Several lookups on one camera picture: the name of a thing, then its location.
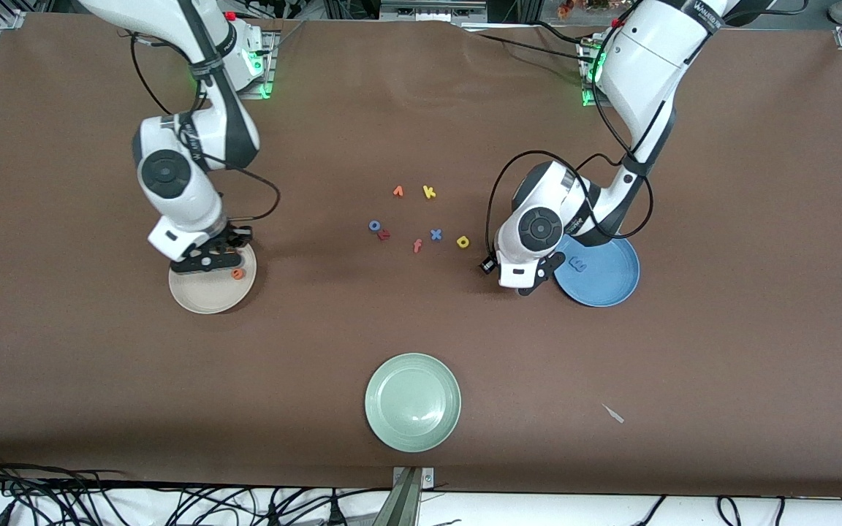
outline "brown tabletop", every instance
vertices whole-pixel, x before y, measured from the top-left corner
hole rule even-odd
[[[130,139],[159,110],[115,31],[29,15],[0,41],[0,457],[155,480],[384,486],[392,466],[423,465],[450,489],[842,495],[830,33],[708,43],[632,239],[638,289],[591,309],[554,283],[518,297],[477,269],[488,192],[514,154],[618,154],[574,63],[445,23],[308,23],[281,47],[272,99],[246,103],[263,144],[251,169],[284,194],[254,225],[254,290],[198,316],[145,240],[158,214]],[[186,110],[180,58],[138,53],[159,98]],[[495,226],[541,160],[511,170]],[[241,175],[213,182],[231,214],[270,206]],[[407,352],[444,360],[463,396],[454,434],[417,455],[384,446],[363,412],[375,367]]]

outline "white surface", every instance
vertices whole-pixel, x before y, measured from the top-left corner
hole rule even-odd
[[[216,495],[224,497],[234,492],[225,489]],[[293,490],[283,489],[278,499],[289,495]],[[304,493],[295,503],[304,503],[319,495],[327,495],[330,490],[315,489]],[[114,489],[108,492],[121,515],[126,517],[131,526],[160,526],[170,517],[177,506],[177,492],[152,492],[149,489]],[[255,503],[259,510],[268,508],[270,489],[254,490]],[[387,496],[387,492],[372,492],[344,498],[340,507],[344,515],[358,517],[378,512]],[[102,499],[97,500],[97,509],[107,526],[117,526],[119,520],[113,515]],[[425,493],[421,503],[419,526],[434,526],[451,520],[460,519],[457,526],[497,526],[497,525],[574,525],[574,526],[632,526],[644,519],[657,497],[651,496],[615,496],[615,495],[538,495],[512,493]],[[0,512],[10,499],[0,496]],[[736,506],[744,526],[771,526],[778,509],[776,499],[736,498]],[[238,497],[238,505],[251,508],[251,497],[243,493]],[[191,524],[201,513],[210,509],[211,503],[195,506],[189,513],[178,520],[178,524]],[[42,510],[54,519],[60,513],[48,503]],[[329,506],[323,506],[314,513],[302,517],[298,524],[311,519],[325,519],[330,513]],[[285,517],[283,524],[290,517]],[[249,514],[240,513],[240,525],[251,521]],[[26,509],[16,507],[12,515],[11,526],[33,526],[31,514]],[[217,513],[204,519],[202,524],[210,526],[235,526],[236,516],[232,513]],[[697,524],[701,526],[725,526],[716,515],[713,497],[668,497],[650,526],[683,526]],[[789,499],[785,505],[781,526],[841,526],[842,500],[800,500]]]
[[[245,270],[243,278],[233,279],[232,271],[227,269],[190,274],[177,274],[168,269],[171,296],[192,313],[215,314],[235,307],[251,290],[258,269],[251,245],[240,247],[236,252],[243,257],[240,267]]]

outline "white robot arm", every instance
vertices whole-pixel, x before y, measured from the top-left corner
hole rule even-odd
[[[487,271],[498,263],[501,286],[527,295],[547,280],[555,267],[548,256],[562,236],[585,246],[615,236],[671,133],[679,81],[735,3],[640,0],[612,28],[601,49],[597,85],[629,127],[629,153],[606,188],[558,162],[539,164],[525,176],[512,198],[512,215],[496,235],[496,260],[484,263]]]
[[[162,214],[148,240],[174,261],[175,272],[237,267],[225,248],[243,246],[250,229],[228,224],[206,172],[247,167],[258,154],[258,131],[227,73],[237,32],[215,0],[81,0],[96,16],[177,47],[206,90],[210,107],[145,119],[132,140],[138,183]]]

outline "light green bowl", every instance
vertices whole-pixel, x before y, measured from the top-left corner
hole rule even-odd
[[[389,359],[365,390],[365,418],[385,445],[419,453],[440,445],[460,419],[460,386],[441,360],[419,353]]]

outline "plate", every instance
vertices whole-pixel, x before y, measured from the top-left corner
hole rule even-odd
[[[255,253],[250,245],[236,249],[243,257],[243,278],[235,280],[231,269],[177,274],[167,271],[167,285],[171,295],[184,309],[198,314],[215,314],[235,307],[251,289],[255,281]]]
[[[365,390],[365,419],[385,445],[406,453],[444,442],[460,419],[460,387],[441,360],[419,353],[389,359]]]
[[[575,302],[612,307],[625,302],[639,284],[639,257],[629,240],[584,246],[564,236],[557,251],[565,260],[554,279]]]

